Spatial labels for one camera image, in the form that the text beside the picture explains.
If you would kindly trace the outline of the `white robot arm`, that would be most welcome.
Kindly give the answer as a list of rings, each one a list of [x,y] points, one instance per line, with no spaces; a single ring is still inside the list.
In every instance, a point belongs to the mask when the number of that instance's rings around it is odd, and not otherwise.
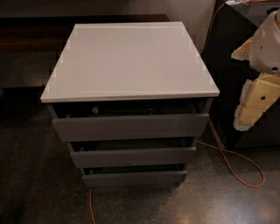
[[[271,12],[231,58],[248,60],[260,73],[255,80],[245,81],[234,112],[234,128],[247,131],[280,98],[280,10]]]

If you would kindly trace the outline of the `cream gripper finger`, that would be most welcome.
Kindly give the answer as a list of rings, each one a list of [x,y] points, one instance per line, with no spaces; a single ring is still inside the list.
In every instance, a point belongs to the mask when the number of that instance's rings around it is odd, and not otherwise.
[[[255,80],[246,80],[234,112],[234,128],[249,130],[279,98],[279,75],[261,73]]]
[[[234,60],[250,60],[252,40],[252,38],[248,38],[242,45],[236,48],[232,52],[231,58]]]

